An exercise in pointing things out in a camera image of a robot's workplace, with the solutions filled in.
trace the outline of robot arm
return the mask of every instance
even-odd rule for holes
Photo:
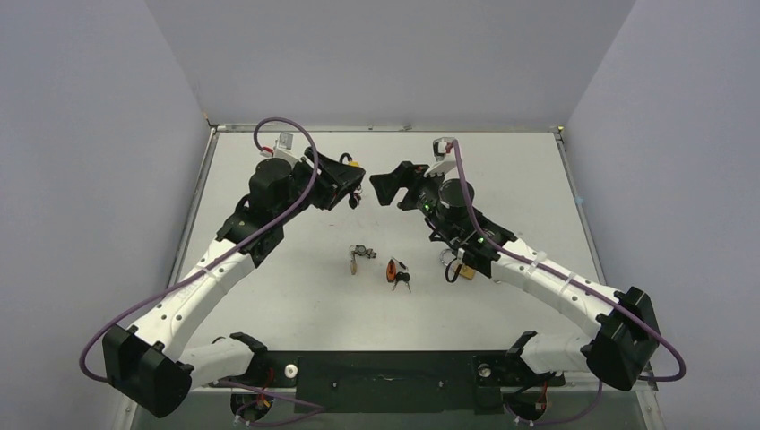
[[[309,159],[315,156],[311,148],[305,155]],[[280,224],[208,270],[210,262],[242,244],[294,204],[313,172],[307,158],[298,159],[284,149],[256,166],[248,183],[250,193],[240,200],[190,270],[205,273],[164,297],[128,329],[115,325],[105,334],[102,343],[109,384],[154,416],[165,417],[193,388],[248,371],[254,356],[265,352],[266,347],[244,333],[233,333],[199,348],[186,350],[186,345],[214,306],[261,265],[284,238],[285,223],[310,205],[331,210],[360,187],[364,169],[316,155],[319,174],[300,206]]]
[[[399,189],[407,188],[397,206],[403,211],[422,212],[425,222],[433,230],[429,236],[431,241],[446,243],[460,263],[488,278],[522,288],[565,315],[583,331],[583,335],[525,332],[507,351],[509,358],[527,365],[535,374],[592,372],[612,387],[630,390],[659,346],[657,340],[612,306],[587,295],[569,280],[540,270],[538,265],[547,266],[564,278],[581,282],[617,301],[659,332],[649,297],[634,287],[623,293],[580,277],[474,210],[478,224],[489,239],[532,263],[499,253],[472,225],[459,180],[445,180],[445,174],[455,166],[451,145],[446,141],[447,138],[443,138],[433,143],[436,164],[432,167],[403,161],[389,174],[371,176],[369,180],[380,204],[390,204]],[[472,186],[467,186],[474,198]]]

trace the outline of gray wall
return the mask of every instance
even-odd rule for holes
[[[638,0],[566,128],[608,280],[652,294],[687,360],[670,428],[757,428],[758,47],[757,1]]]
[[[147,0],[214,123],[544,129],[570,117],[633,3]]]
[[[110,426],[79,350],[166,285],[207,137],[143,0],[0,6],[0,427]]]

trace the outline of wire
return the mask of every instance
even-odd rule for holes
[[[462,271],[462,265],[461,265],[461,264],[457,265],[457,266],[456,266],[456,269],[453,271],[453,276],[452,276],[452,277],[449,279],[449,270],[451,270],[451,266],[452,266],[452,264],[453,264],[455,261],[456,261],[456,259],[454,258],[453,260],[451,260],[451,261],[450,261],[450,262],[449,262],[449,263],[446,265],[446,273],[445,273],[446,282],[448,282],[448,283],[450,283],[450,284],[453,284],[453,283],[455,283],[455,282],[456,282],[456,280],[457,280],[457,279],[459,279],[459,272],[460,272],[460,271]]]
[[[464,204],[467,208],[467,213],[470,215],[470,221],[472,222],[472,226],[475,227],[475,229],[478,231],[481,237],[485,238],[486,241],[491,244],[491,246],[495,247],[500,253],[515,259],[519,262],[524,262],[525,264],[533,264],[534,261],[530,258],[527,258],[525,256],[515,254],[513,252],[507,251],[503,247],[501,247],[499,244],[493,241],[489,235],[487,235],[483,228],[480,227],[480,224],[478,224],[478,219],[475,216],[475,208],[472,206],[472,197],[470,196],[470,190],[467,186],[467,179],[464,177],[464,165],[462,164],[462,153],[459,147],[459,141],[454,139],[452,141],[453,145],[453,151],[454,155],[456,157],[456,169],[459,172],[459,184],[462,188],[462,196],[464,197]],[[589,288],[585,286],[583,283],[578,282],[575,279],[569,279],[565,274],[562,272],[547,266],[543,263],[538,263],[537,266],[542,271],[545,271],[547,273],[550,273],[557,278],[560,278],[564,281],[569,281],[570,284],[572,284],[574,287],[579,288],[581,291],[588,293],[591,296],[594,296],[601,300],[602,302],[606,303],[607,305],[612,306],[616,311],[623,314],[625,317],[636,323],[639,327],[641,327],[644,331],[646,331],[647,334],[652,336],[655,340],[657,340],[665,349],[667,349],[670,354],[673,355],[674,358],[676,358],[676,361],[678,362],[678,372],[672,375],[668,376],[639,376],[639,379],[642,381],[650,381],[650,382],[656,382],[656,383],[669,383],[673,381],[678,381],[683,379],[683,377],[686,375],[687,372],[687,364],[684,361],[684,358],[681,356],[681,354],[676,350],[676,347],[674,347],[670,342],[668,342],[665,338],[662,337],[656,330],[654,330],[652,327],[650,327],[646,322],[642,321],[641,318],[634,315],[627,309],[625,309],[620,304],[610,300],[609,298],[603,296],[600,292],[596,291],[593,288]]]
[[[548,381],[544,383],[544,389],[541,391],[541,395],[539,396],[539,399],[536,400],[536,403],[541,403],[541,399],[544,399],[544,410],[546,410],[548,406]]]
[[[250,423],[250,426],[252,427],[277,427],[277,426],[285,426],[286,424],[292,424],[296,423],[298,421],[302,421],[304,419],[307,419],[309,417],[313,417],[314,415],[321,414],[327,410],[324,406],[317,405],[316,403],[312,403],[310,401],[300,400],[296,399],[295,397],[286,396],[283,394],[279,394],[278,392],[272,392],[272,391],[266,391],[262,390],[261,388],[251,387],[249,385],[244,385],[242,383],[233,383],[232,381],[219,381],[218,383],[213,385],[214,387],[224,387],[224,388],[240,388],[243,390],[248,390],[254,393],[263,394],[267,397],[271,397],[273,399],[280,399],[289,401],[290,403],[294,403],[296,405],[306,406],[308,408],[314,408],[313,411],[308,412],[304,415],[298,415],[295,417],[290,417],[287,419],[283,419],[282,421],[276,421],[274,423],[258,423],[258,422],[252,422]],[[242,417],[243,412],[253,406],[256,403],[256,400],[249,401],[245,405],[241,406],[240,408],[237,408],[237,411],[235,412],[235,415],[238,417]]]
[[[269,372],[267,372],[266,382],[263,383],[262,390],[266,390],[267,388],[269,388],[269,384],[272,383],[272,381],[274,381],[274,370],[272,370],[272,368],[270,367]],[[260,400],[262,403],[266,402],[266,398],[263,396],[262,393],[259,393],[259,395],[256,396],[256,398]]]
[[[509,411],[510,414],[512,414],[515,417],[517,417],[517,419],[515,421],[520,422],[520,423],[524,423],[524,424],[529,424],[531,426],[554,426],[554,425],[557,425],[557,424],[567,424],[567,423],[570,423],[570,422],[573,422],[573,421],[577,421],[577,420],[579,420],[579,419],[587,416],[589,414],[589,412],[591,412],[594,408],[596,408],[596,406],[599,404],[599,400],[601,400],[601,390],[602,390],[603,385],[604,384],[601,381],[599,381],[599,388],[596,391],[596,397],[594,398],[593,402],[589,406],[587,406],[586,409],[578,412],[577,414],[573,415],[572,417],[560,418],[560,419],[552,419],[552,420],[549,420],[549,421],[530,421],[528,419],[523,419],[523,418],[519,417],[517,414],[515,414],[514,411],[512,411],[512,408],[509,407],[509,403],[508,402],[505,402],[504,407],[506,408],[507,411]]]
[[[263,227],[261,227],[258,230],[256,230],[253,234],[251,234],[251,236],[248,236],[245,239],[243,239],[242,242],[240,242],[239,244],[237,244],[234,247],[232,247],[231,249],[229,249],[229,251],[227,251],[226,253],[220,255],[214,261],[210,262],[202,270],[199,270],[196,273],[193,273],[192,275],[188,276],[187,278],[179,281],[174,286],[169,287],[169,288],[161,291],[158,294],[154,294],[153,296],[150,296],[150,297],[144,299],[142,302],[140,302],[140,303],[138,303],[138,304],[130,307],[129,309],[127,309],[124,312],[122,312],[121,314],[117,315],[111,321],[107,322],[106,325],[104,325],[102,328],[100,328],[100,330],[98,330],[95,333],[95,335],[93,335],[92,338],[87,341],[87,344],[85,344],[84,349],[82,350],[82,353],[79,355],[79,368],[80,368],[80,370],[82,370],[82,373],[85,376],[87,376],[88,378],[92,379],[93,381],[97,381],[99,383],[106,383],[108,381],[108,379],[105,376],[100,376],[99,374],[94,374],[87,367],[87,354],[92,349],[92,346],[95,345],[95,342],[97,342],[98,339],[100,339],[100,337],[102,337],[106,333],[106,331],[108,331],[108,329],[110,329],[111,327],[113,327],[114,325],[116,325],[119,321],[125,319],[130,314],[133,314],[134,312],[136,312],[137,310],[139,310],[143,306],[148,305],[148,304],[150,304],[150,303],[152,303],[152,302],[154,302],[154,301],[156,301],[156,300],[158,300],[160,298],[166,297],[169,294],[171,294],[171,293],[173,293],[173,292],[175,292],[175,291],[177,291],[177,290],[179,290],[181,288],[184,288],[184,287],[192,284],[193,282],[199,280],[202,276],[205,275],[206,271],[210,271],[214,267],[218,266],[219,264],[221,264],[222,262],[224,262],[225,260],[227,260],[232,254],[236,253],[238,250],[240,250],[244,246],[250,244],[254,239],[256,239],[257,237],[259,237],[262,234],[266,233],[267,231],[269,231],[274,226],[280,224],[296,208],[298,208],[301,205],[301,203],[306,199],[306,197],[309,195],[309,193],[311,192],[311,189],[314,187],[314,184],[316,182],[316,177],[318,175],[319,157],[317,155],[316,144],[314,143],[314,139],[312,139],[311,134],[309,134],[306,131],[306,129],[304,129],[304,127],[302,127],[301,125],[299,125],[295,121],[292,121],[292,120],[290,120],[288,118],[282,118],[282,117],[279,117],[279,116],[272,116],[272,117],[269,117],[269,118],[265,118],[258,125],[256,125],[256,128],[254,129],[254,143],[256,144],[256,147],[260,148],[260,145],[258,144],[258,141],[257,141],[257,135],[258,135],[259,129],[262,127],[262,125],[267,124],[267,123],[271,123],[271,122],[275,122],[275,121],[281,122],[281,123],[285,123],[285,124],[289,124],[289,125],[292,125],[292,126],[296,127],[302,134],[304,134],[304,136],[307,138],[307,141],[309,142],[309,145],[311,146],[312,150],[314,151],[314,168],[312,169],[311,177],[309,177],[309,181],[307,183],[307,187],[304,189],[304,192],[301,193],[301,195],[297,198],[297,200],[295,202],[293,202],[293,204],[291,204],[288,207],[288,209],[286,209],[283,213],[281,213],[280,215],[278,215],[277,217],[275,217],[273,220],[271,220],[268,223],[266,223],[266,225],[264,225]]]
[[[261,143],[259,143],[259,129],[262,127],[262,125],[270,123],[271,121],[268,121],[268,120],[272,119],[272,118],[274,118],[274,116],[261,120],[259,122],[259,124],[256,125],[256,128],[254,128],[254,132],[252,134],[253,135],[253,139],[254,139],[254,145],[256,145],[256,148],[259,150],[259,152],[269,152],[270,153],[270,157],[274,155],[274,150],[272,148],[268,147],[268,146],[263,146]]]
[[[534,382],[534,383],[532,383],[532,384],[530,384],[530,385],[525,385],[525,386],[524,386],[524,387],[522,387],[520,390],[517,390],[517,391],[515,391],[515,392],[512,392],[512,393],[510,393],[509,395],[510,395],[510,396],[519,396],[520,394],[523,394],[524,392],[528,391],[529,389],[531,389],[531,388],[535,387],[536,385],[538,385],[538,384],[540,384],[540,383],[547,383],[547,382],[548,382],[548,381],[549,381],[551,378],[553,378],[553,377],[555,377],[555,376],[557,376],[557,372],[551,372],[551,373],[549,373],[549,374],[545,374],[545,375],[544,375],[543,377],[541,377],[541,378],[540,378],[538,381],[536,381],[536,382]]]

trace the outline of orange key fob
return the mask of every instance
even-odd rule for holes
[[[393,259],[388,262],[388,266],[385,268],[385,279],[388,282],[396,281],[396,262]]]

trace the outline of zip tie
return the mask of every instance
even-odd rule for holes
[[[212,277],[212,278],[214,278],[214,279],[215,279],[217,282],[219,282],[219,280],[220,280],[220,279],[219,279],[219,277],[218,277],[218,276],[216,276],[216,274],[214,274],[214,272],[213,272],[213,271],[210,271],[210,270],[208,270],[208,268],[206,268],[205,266],[202,266],[202,265],[200,265],[200,264],[196,264],[196,265],[195,265],[195,268],[196,268],[196,269],[200,269],[200,270],[202,270],[202,271],[205,271],[207,275],[211,276],[211,277]]]
[[[567,279],[565,279],[565,283],[562,284],[562,288],[559,289],[559,292],[557,293],[557,308],[562,309],[562,293],[565,292],[565,288],[567,288],[568,285],[570,285],[570,282],[573,281],[573,278],[575,278],[575,273],[570,272],[567,274]]]
[[[531,263],[531,267],[528,268],[527,271],[525,271],[523,274],[526,278],[529,278],[533,272],[536,270],[536,268],[539,267],[539,264],[541,264],[544,260],[546,260],[547,254],[543,251],[539,251],[538,254],[536,254],[536,258]]]

